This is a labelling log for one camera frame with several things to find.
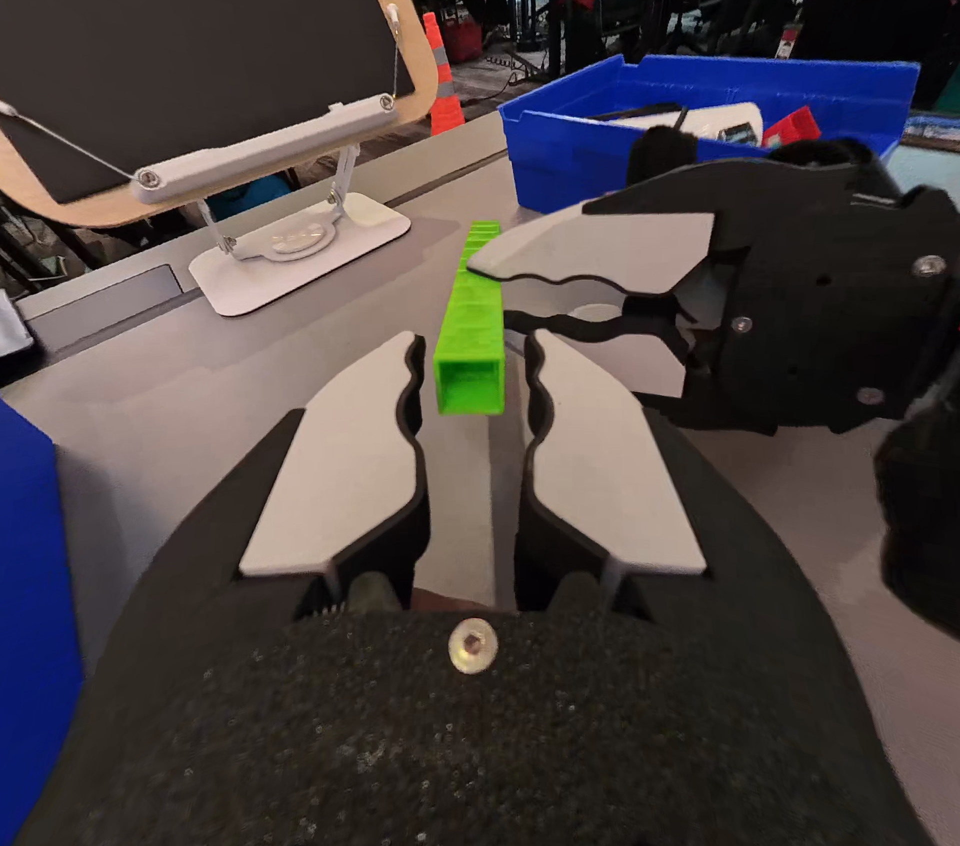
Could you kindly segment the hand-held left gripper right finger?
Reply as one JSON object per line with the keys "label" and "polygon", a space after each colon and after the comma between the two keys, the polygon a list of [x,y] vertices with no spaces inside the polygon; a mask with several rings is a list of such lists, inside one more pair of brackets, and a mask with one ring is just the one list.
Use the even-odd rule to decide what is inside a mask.
{"label": "hand-held left gripper right finger", "polygon": [[702,575],[705,555],[641,402],[544,329],[527,337],[525,359],[524,554],[550,576]]}

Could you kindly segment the dark grey flat case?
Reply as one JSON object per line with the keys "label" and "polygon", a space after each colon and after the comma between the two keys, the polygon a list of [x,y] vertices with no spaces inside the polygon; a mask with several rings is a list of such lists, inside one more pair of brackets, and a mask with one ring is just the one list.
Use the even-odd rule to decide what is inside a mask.
{"label": "dark grey flat case", "polygon": [[1,368],[8,371],[38,351],[37,340],[6,289],[1,289]]}

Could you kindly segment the wood-framed black board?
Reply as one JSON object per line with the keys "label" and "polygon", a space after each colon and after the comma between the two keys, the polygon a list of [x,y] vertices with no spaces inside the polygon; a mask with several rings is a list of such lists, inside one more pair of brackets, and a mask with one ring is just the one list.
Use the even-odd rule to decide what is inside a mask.
{"label": "wood-framed black board", "polygon": [[129,175],[394,96],[344,132],[365,142],[426,116],[438,72],[412,0],[2,0],[2,192],[44,218],[123,226],[336,148],[145,204]]}

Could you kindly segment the white device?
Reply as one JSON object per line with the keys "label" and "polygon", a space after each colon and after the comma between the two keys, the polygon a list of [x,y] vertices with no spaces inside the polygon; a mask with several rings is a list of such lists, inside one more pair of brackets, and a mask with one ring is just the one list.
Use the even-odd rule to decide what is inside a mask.
{"label": "white device", "polygon": [[619,109],[593,115],[588,119],[641,131],[665,127],[702,140],[754,147],[762,144],[764,132],[761,108],[753,102],[698,108],[677,103],[660,103]]}

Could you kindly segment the blue plastic bin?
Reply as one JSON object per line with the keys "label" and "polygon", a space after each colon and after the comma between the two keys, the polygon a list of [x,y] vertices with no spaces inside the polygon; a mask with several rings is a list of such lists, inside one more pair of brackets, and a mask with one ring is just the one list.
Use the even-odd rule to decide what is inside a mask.
{"label": "blue plastic bin", "polygon": [[642,126],[619,112],[670,106],[686,112],[750,106],[758,145],[716,133],[740,130],[748,117],[708,127],[697,160],[765,156],[766,133],[790,142],[796,115],[807,114],[822,141],[852,139],[887,159],[900,143],[921,68],[917,63],[614,56],[546,84],[499,109],[520,206],[548,214],[625,185]]}
{"label": "blue plastic bin", "polygon": [[57,459],[52,440],[2,402],[2,713],[64,732],[84,673]]}

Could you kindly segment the green ribbed bar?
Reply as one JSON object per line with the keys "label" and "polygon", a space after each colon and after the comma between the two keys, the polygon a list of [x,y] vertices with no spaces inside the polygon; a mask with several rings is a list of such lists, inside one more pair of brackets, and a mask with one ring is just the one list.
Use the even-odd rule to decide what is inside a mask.
{"label": "green ribbed bar", "polygon": [[441,321],[433,370],[442,416],[498,416],[506,403],[506,347],[500,284],[474,274],[469,260],[501,232],[471,224]]}

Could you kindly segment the red object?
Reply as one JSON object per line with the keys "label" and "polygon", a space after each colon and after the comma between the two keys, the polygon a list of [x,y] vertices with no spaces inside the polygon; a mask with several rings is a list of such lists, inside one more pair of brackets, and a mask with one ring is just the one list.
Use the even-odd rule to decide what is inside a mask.
{"label": "red object", "polygon": [[810,106],[802,106],[767,127],[761,145],[773,150],[797,142],[817,141],[821,136]]}

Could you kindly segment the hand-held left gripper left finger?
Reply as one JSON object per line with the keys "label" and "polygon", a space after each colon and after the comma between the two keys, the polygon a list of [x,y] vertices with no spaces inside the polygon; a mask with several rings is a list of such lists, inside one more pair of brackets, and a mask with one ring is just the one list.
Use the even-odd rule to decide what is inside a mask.
{"label": "hand-held left gripper left finger", "polygon": [[426,486],[417,443],[426,341],[400,332],[306,404],[238,564],[245,578],[351,578]]}

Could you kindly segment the orange traffic cone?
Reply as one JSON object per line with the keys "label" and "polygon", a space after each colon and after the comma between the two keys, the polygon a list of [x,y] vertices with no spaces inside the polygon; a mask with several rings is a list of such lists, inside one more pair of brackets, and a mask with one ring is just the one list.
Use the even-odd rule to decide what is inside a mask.
{"label": "orange traffic cone", "polygon": [[431,135],[437,136],[462,127],[466,120],[454,88],[449,57],[435,14],[426,12],[423,24],[438,72],[437,95],[430,110]]}

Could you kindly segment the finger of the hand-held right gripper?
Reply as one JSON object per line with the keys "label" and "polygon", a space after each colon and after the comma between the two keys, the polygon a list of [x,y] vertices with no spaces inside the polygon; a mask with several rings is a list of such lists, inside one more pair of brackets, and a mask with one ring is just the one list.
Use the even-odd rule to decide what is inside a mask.
{"label": "finger of the hand-held right gripper", "polygon": [[675,317],[590,302],[551,314],[507,310],[503,319],[515,338],[549,332],[635,395],[681,399],[685,393],[690,346]]}
{"label": "finger of the hand-held right gripper", "polygon": [[466,268],[500,283],[593,280],[625,295],[658,296],[707,258],[713,232],[710,213],[594,215],[577,204],[503,232]]}

